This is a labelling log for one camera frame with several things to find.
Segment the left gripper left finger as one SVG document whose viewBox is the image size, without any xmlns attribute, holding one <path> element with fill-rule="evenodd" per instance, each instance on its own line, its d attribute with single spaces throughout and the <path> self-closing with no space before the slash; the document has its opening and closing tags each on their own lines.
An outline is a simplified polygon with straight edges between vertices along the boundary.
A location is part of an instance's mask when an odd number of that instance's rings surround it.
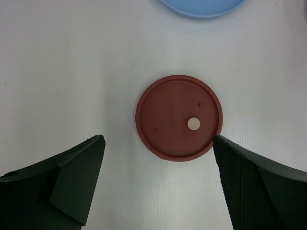
<svg viewBox="0 0 307 230">
<path fill-rule="evenodd" d="M 0 178 L 2 230 L 80 230 L 86 225 L 106 142 L 96 135 Z"/>
</svg>

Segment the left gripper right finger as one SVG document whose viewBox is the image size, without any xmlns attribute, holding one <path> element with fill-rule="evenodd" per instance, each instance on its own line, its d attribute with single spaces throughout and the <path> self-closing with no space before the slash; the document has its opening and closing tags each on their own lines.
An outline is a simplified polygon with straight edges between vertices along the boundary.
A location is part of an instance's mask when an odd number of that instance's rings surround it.
<svg viewBox="0 0 307 230">
<path fill-rule="evenodd" d="M 307 173 L 217 135 L 213 151 L 235 230 L 305 230 Z"/>
</svg>

